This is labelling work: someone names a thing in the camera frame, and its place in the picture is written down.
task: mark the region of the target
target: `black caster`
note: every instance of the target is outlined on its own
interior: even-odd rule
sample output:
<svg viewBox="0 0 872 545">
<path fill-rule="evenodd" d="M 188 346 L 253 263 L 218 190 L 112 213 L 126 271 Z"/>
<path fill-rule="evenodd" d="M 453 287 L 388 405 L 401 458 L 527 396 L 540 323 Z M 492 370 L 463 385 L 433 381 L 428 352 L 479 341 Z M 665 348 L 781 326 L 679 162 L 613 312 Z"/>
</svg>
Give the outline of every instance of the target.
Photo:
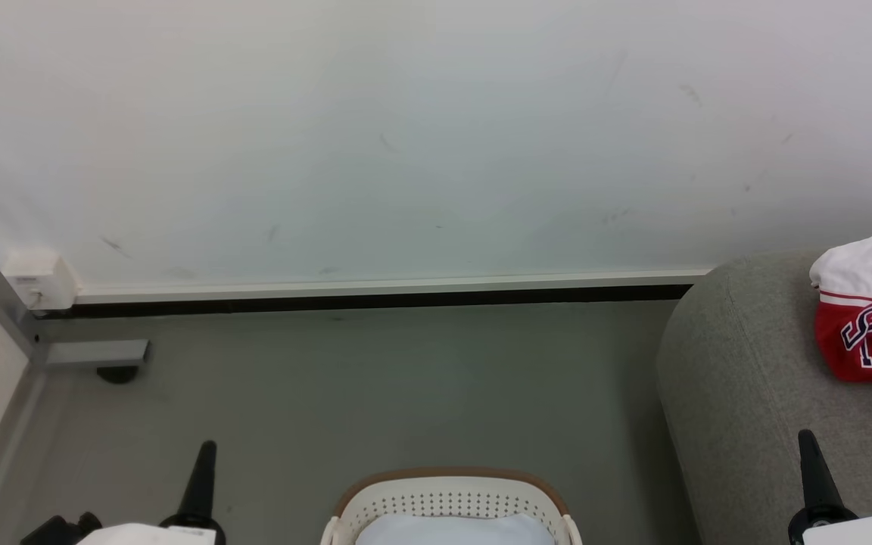
<svg viewBox="0 0 872 545">
<path fill-rule="evenodd" d="M 119 366 L 119 368 L 96 368 L 96 375 L 111 384 L 127 384 L 136 378 L 139 366 Z"/>
</svg>

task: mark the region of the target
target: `perforated basket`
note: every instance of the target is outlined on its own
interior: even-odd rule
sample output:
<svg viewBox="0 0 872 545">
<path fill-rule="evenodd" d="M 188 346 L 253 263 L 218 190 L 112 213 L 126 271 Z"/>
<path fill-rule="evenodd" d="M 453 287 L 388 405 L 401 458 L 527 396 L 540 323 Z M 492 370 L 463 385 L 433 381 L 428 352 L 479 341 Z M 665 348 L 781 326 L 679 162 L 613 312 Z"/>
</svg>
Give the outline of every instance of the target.
<svg viewBox="0 0 872 545">
<path fill-rule="evenodd" d="M 322 545 L 354 545 L 360 532 L 390 513 L 495 519 L 536 518 L 556 545 L 581 545 L 578 526 L 557 490 L 530 473 L 488 468 L 420 468 L 378 473 L 344 494 Z"/>
</svg>

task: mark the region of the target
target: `electrical outlet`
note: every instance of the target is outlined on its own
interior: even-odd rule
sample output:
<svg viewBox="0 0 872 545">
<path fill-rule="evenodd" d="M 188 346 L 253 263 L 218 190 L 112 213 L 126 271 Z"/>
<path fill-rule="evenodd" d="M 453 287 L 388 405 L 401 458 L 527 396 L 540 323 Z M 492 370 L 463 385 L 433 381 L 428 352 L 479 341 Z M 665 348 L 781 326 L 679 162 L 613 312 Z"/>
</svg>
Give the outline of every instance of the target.
<svg viewBox="0 0 872 545">
<path fill-rule="evenodd" d="M 54 251 L 14 252 L 3 275 L 29 310 L 72 307 L 79 292 L 72 270 Z"/>
</svg>

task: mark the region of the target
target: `brown basket rim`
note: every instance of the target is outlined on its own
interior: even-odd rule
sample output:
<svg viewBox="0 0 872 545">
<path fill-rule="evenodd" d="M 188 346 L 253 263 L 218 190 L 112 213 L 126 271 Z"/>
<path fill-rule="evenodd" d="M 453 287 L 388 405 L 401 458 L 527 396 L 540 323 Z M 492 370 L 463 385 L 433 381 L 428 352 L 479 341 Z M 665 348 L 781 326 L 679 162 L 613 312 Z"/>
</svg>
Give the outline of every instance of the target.
<svg viewBox="0 0 872 545">
<path fill-rule="evenodd" d="M 550 483 L 537 477 L 533 473 L 519 472 L 516 469 L 498 469 L 498 468 L 480 468 L 480 466 L 436 466 L 436 468 L 411 468 L 397 469 L 394 472 L 382 472 L 370 475 L 359 480 L 356 484 L 349 487 L 349 490 L 342 494 L 342 499 L 335 505 L 335 517 L 342 518 L 342 513 L 349 501 L 366 487 L 373 486 L 385 481 L 397 481 L 401 479 L 418 479 L 422 477 L 488 477 L 493 479 L 509 479 L 512 481 L 522 481 L 529 485 L 533 485 L 540 489 L 540 492 L 547 494 L 550 501 L 557 507 L 557 511 L 563 517 L 568 514 L 567 504 L 564 499 L 557 493 L 557 489 L 550 486 Z"/>
</svg>

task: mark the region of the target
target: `gray carpet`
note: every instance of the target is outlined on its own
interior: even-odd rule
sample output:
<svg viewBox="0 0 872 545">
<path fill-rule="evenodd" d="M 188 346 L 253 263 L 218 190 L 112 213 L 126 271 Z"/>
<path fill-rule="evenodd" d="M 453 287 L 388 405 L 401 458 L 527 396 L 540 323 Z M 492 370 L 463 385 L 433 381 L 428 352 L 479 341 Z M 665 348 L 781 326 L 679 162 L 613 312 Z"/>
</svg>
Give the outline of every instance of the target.
<svg viewBox="0 0 872 545">
<path fill-rule="evenodd" d="M 150 338 L 113 386 L 51 375 L 0 501 L 0 543 L 53 514 L 156 523 L 219 445 L 232 544 L 316 544 L 363 476 L 501 466 L 550 481 L 585 543 L 696 543 L 655 393 L 674 303 L 526 304 L 93 320 L 64 341 Z"/>
</svg>

